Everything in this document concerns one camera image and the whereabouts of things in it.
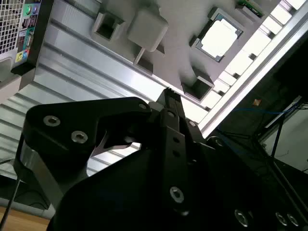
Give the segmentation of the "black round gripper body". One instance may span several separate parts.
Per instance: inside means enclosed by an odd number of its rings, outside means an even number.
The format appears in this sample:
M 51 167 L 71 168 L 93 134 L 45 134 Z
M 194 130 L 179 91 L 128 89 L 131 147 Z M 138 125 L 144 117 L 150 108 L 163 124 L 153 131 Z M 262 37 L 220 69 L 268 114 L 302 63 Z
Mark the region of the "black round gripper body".
M 219 191 L 216 151 L 142 150 L 71 188 L 50 231 L 227 231 L 231 206 Z

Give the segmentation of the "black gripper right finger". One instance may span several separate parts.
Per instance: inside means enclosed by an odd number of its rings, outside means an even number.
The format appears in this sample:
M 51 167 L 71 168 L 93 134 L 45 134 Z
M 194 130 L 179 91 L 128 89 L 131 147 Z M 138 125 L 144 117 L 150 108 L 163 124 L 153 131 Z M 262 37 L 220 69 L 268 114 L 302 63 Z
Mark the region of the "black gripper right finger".
M 241 155 L 220 133 L 203 138 L 173 94 L 173 228 L 304 231 L 306 211 L 274 161 Z

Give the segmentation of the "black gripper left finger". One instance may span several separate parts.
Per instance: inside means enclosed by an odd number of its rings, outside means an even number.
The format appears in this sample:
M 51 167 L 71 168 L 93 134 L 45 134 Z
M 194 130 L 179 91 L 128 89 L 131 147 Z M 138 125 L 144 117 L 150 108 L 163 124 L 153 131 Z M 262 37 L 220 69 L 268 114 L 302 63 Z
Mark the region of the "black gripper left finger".
M 78 183 L 142 150 L 173 150 L 173 94 L 44 104 L 28 110 L 15 169 L 55 207 Z

